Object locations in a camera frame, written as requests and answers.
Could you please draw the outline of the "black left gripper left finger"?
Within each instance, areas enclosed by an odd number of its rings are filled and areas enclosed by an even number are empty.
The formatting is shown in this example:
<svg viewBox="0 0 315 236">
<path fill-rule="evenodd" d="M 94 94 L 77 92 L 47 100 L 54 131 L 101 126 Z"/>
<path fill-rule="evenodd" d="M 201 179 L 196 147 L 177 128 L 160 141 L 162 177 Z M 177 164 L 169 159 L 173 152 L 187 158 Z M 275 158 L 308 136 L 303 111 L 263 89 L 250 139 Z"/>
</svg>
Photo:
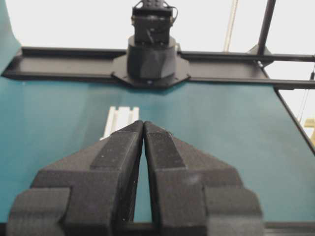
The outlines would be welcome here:
<svg viewBox="0 0 315 236">
<path fill-rule="evenodd" d="M 110 236 L 133 218 L 143 122 L 39 170 L 18 194 L 8 236 Z"/>
</svg>

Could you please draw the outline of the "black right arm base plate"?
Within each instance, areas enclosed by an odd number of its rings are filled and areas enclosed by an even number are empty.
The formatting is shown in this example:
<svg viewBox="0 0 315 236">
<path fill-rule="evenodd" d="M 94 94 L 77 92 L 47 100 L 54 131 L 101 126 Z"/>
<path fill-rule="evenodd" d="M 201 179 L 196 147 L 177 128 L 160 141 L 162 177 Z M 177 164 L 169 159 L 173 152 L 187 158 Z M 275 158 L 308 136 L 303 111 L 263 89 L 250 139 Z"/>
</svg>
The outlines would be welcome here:
<svg viewBox="0 0 315 236">
<path fill-rule="evenodd" d="M 190 64 L 180 56 L 161 62 L 120 56 L 113 61 L 112 76 L 135 88 L 166 89 L 190 78 Z"/>
</svg>

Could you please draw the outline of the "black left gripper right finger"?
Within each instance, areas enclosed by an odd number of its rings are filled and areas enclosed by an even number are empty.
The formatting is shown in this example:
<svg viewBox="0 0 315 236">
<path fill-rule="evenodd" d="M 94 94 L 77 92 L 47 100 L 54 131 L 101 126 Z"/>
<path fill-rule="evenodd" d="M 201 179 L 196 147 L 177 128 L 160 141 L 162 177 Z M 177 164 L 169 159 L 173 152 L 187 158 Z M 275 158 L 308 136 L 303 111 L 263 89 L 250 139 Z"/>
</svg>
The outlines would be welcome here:
<svg viewBox="0 0 315 236">
<path fill-rule="evenodd" d="M 163 236 L 261 236 L 257 195 L 237 169 L 147 121 L 153 221 Z"/>
</svg>

